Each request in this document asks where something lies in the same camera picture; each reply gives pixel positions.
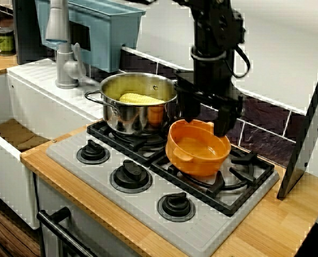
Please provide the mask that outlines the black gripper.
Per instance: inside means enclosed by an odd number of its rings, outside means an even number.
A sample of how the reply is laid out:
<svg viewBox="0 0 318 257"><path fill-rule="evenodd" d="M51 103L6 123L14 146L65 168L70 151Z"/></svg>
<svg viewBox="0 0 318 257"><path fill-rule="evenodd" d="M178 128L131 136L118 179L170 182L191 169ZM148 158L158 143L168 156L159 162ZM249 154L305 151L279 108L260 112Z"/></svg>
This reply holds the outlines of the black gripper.
<svg viewBox="0 0 318 257"><path fill-rule="evenodd" d="M200 104L219 110L214 135L225 136L233 129L244 97L232 83L232 70L224 60L195 62L193 71L177 70L176 90L181 116L190 123L200 114Z"/></svg>

